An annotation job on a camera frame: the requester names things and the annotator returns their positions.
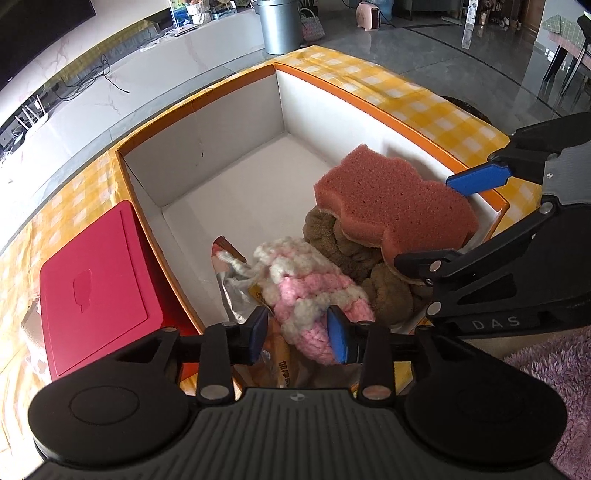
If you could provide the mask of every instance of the television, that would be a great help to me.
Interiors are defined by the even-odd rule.
[[[43,50],[94,15],[90,0],[0,0],[0,90]]]

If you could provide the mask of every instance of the red box lid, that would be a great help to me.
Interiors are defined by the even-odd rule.
[[[161,327],[134,208],[118,203],[41,268],[41,321],[52,378]]]

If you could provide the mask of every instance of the pink and white knitted item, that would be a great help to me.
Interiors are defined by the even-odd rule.
[[[337,305],[351,322],[374,321],[367,295],[317,249],[299,238],[265,243],[255,251],[259,285],[281,325],[281,334],[306,357],[335,364],[326,310]]]

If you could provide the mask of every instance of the red container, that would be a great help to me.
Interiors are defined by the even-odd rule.
[[[128,201],[53,255],[39,282],[52,380],[164,326],[197,333]],[[195,372],[185,368],[182,378]]]

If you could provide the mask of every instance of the pink sponge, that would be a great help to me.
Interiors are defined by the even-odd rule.
[[[478,230],[464,196],[366,145],[324,175],[314,192],[318,207],[340,220],[350,240],[381,247],[389,265],[400,253],[460,248]]]

